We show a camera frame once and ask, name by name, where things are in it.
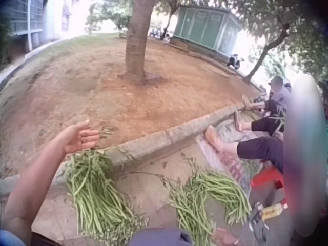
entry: blue sleeve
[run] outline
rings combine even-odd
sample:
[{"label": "blue sleeve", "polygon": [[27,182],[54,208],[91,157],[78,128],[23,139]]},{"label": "blue sleeve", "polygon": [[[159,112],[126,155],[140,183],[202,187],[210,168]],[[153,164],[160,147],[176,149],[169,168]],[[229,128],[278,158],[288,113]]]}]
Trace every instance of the blue sleeve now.
[{"label": "blue sleeve", "polygon": [[0,230],[0,246],[26,246],[26,245],[11,232]]}]

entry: ground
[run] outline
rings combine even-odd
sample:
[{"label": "ground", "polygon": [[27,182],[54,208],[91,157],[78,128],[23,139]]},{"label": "ground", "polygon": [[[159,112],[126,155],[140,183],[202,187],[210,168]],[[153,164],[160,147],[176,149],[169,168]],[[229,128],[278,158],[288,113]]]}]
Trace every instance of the ground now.
[{"label": "ground", "polygon": [[113,34],[67,40],[41,52],[0,95],[2,177],[21,173],[64,127],[89,118],[100,147],[201,117],[258,91],[163,42],[148,40],[145,69],[164,78],[140,86],[125,71],[126,41]]}]

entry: newspaper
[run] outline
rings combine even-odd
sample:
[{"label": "newspaper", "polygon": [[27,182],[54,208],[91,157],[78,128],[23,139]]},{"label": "newspaper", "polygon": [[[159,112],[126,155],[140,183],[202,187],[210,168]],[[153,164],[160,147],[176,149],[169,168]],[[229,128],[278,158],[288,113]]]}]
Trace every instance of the newspaper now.
[{"label": "newspaper", "polygon": [[[245,133],[236,131],[234,121],[231,119],[220,123],[216,130],[223,142],[246,141],[257,137],[251,131]],[[260,160],[245,160],[229,153],[219,153],[205,140],[204,134],[198,135],[196,142],[205,155],[208,164],[214,170],[224,172],[235,179],[249,197],[251,180],[263,167]]]}]

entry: sandal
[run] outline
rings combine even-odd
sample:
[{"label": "sandal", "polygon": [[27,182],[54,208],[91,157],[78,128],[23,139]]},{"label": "sandal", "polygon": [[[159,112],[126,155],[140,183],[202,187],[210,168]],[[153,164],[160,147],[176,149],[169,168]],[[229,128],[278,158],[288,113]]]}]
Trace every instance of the sandal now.
[{"label": "sandal", "polygon": [[239,111],[236,111],[234,114],[234,120],[235,120],[235,128],[238,132],[241,132],[239,123],[240,123],[240,113]]},{"label": "sandal", "polygon": [[245,104],[245,109],[246,109],[246,110],[250,110],[250,109],[251,109],[251,108],[250,108],[250,104],[251,104],[250,100],[249,100],[245,95],[243,95],[243,96],[241,97],[241,100],[242,100],[242,102]]}]

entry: building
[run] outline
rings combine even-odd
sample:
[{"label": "building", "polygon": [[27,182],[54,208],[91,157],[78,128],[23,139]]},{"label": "building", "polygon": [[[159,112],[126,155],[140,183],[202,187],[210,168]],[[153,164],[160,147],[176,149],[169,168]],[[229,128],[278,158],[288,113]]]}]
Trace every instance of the building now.
[{"label": "building", "polygon": [[69,31],[72,8],[77,0],[10,0],[7,17],[12,35],[26,41],[28,51]]},{"label": "building", "polygon": [[170,43],[213,58],[227,60],[242,30],[235,15],[225,9],[181,6]]}]

